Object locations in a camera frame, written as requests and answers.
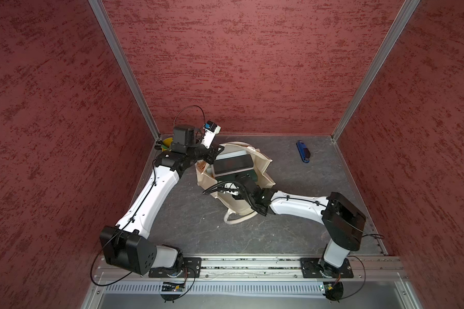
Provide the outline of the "green pencil case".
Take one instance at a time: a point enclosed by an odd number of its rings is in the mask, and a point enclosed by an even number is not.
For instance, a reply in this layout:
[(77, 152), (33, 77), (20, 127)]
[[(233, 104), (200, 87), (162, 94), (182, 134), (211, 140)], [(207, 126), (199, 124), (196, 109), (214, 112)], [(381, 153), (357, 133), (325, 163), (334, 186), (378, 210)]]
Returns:
[(232, 173), (229, 175), (216, 176), (215, 180), (218, 182), (227, 182), (227, 183), (241, 183), (243, 184), (247, 179), (257, 182), (258, 176), (254, 170), (242, 171), (239, 173)]

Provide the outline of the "yellow cup with pens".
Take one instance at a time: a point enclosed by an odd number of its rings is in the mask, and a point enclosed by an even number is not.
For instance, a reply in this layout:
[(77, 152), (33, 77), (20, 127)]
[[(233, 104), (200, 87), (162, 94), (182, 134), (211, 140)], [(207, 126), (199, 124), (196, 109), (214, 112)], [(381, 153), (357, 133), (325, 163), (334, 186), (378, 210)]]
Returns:
[(172, 142), (172, 137), (168, 137), (164, 140), (157, 140), (155, 143), (155, 149), (160, 151), (170, 151)]

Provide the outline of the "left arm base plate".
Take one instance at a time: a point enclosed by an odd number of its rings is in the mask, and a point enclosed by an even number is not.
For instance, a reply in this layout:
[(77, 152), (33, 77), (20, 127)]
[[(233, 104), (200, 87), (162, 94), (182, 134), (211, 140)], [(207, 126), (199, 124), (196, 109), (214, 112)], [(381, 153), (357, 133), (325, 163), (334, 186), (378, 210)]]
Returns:
[(194, 279), (201, 273), (201, 257), (180, 257), (171, 268), (152, 268), (148, 273), (149, 278), (161, 279)]

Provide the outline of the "aluminium front rail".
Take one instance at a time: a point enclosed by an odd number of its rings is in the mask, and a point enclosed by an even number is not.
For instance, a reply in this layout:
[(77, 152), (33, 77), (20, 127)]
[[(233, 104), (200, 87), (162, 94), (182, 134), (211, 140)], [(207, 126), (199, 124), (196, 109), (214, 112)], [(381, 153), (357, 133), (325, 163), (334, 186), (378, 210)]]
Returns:
[[(298, 256), (203, 255), (197, 266), (188, 267), (188, 278), (209, 281), (322, 281), (321, 275), (309, 271)], [(408, 281), (399, 257), (349, 256), (348, 272), (352, 281)]]

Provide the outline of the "cream floral canvas tote bag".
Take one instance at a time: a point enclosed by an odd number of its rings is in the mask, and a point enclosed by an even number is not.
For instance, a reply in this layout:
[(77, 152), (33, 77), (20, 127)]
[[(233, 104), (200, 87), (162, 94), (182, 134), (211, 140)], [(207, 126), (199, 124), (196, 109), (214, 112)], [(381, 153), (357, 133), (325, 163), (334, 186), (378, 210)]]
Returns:
[(195, 164), (197, 183), (228, 208), (224, 223), (236, 225), (252, 219), (258, 212), (242, 198), (235, 182), (252, 180), (261, 189), (272, 188), (275, 182), (266, 172), (272, 159), (244, 142), (228, 142), (221, 146), (224, 150), (213, 164), (203, 160)]

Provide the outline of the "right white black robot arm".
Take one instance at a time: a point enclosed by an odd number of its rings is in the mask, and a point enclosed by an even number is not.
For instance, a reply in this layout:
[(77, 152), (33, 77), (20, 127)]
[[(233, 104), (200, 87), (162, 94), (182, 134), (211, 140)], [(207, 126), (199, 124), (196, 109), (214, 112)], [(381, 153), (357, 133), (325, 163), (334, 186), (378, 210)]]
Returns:
[(317, 269), (325, 278), (341, 276), (349, 253), (359, 251), (361, 247), (366, 215), (340, 193), (332, 192), (322, 197), (289, 194), (261, 188), (248, 176), (230, 181), (224, 191), (244, 200), (263, 216), (296, 216), (323, 225), (330, 241), (318, 260)]

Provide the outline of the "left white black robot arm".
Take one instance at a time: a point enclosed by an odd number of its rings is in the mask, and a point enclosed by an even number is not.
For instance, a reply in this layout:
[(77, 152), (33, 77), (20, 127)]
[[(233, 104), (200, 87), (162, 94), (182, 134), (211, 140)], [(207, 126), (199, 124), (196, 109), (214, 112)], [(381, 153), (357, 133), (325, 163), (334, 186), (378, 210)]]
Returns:
[(224, 147), (214, 143), (220, 126), (208, 121), (204, 134), (197, 138), (191, 126), (176, 126), (169, 150), (155, 158), (152, 174), (127, 213), (113, 227), (106, 226), (100, 241), (108, 265), (145, 275), (151, 269), (166, 269), (180, 274), (183, 254), (174, 247), (149, 241), (150, 231), (165, 199), (176, 186), (185, 170), (199, 161), (214, 163)]

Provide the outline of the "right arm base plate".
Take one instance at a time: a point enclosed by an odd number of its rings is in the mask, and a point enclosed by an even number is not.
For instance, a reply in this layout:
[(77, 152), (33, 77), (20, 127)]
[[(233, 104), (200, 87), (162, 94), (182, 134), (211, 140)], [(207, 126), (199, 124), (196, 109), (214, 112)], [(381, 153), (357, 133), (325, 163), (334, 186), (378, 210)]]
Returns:
[(321, 257), (300, 258), (300, 268), (305, 279), (353, 279), (354, 274), (350, 262), (345, 258), (341, 267), (337, 268), (325, 262)]

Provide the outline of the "blue stapler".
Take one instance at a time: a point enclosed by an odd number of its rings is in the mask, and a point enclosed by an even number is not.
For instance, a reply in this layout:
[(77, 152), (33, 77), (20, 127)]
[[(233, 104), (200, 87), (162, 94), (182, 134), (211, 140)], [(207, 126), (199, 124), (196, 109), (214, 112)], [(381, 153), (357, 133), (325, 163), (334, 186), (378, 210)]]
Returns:
[(311, 153), (308, 149), (308, 147), (305, 145), (305, 143), (302, 140), (298, 140), (296, 142), (296, 147), (299, 151), (300, 158), (304, 163), (309, 163), (310, 158), (311, 158)]

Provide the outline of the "dark grey pencil case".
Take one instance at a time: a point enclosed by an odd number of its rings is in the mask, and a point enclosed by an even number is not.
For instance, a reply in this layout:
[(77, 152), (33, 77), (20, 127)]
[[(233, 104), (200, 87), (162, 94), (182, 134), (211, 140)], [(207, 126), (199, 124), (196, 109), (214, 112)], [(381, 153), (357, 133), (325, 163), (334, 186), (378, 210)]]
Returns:
[(230, 175), (254, 168), (254, 162), (250, 155), (244, 154), (237, 157), (221, 158), (212, 165), (214, 176)]

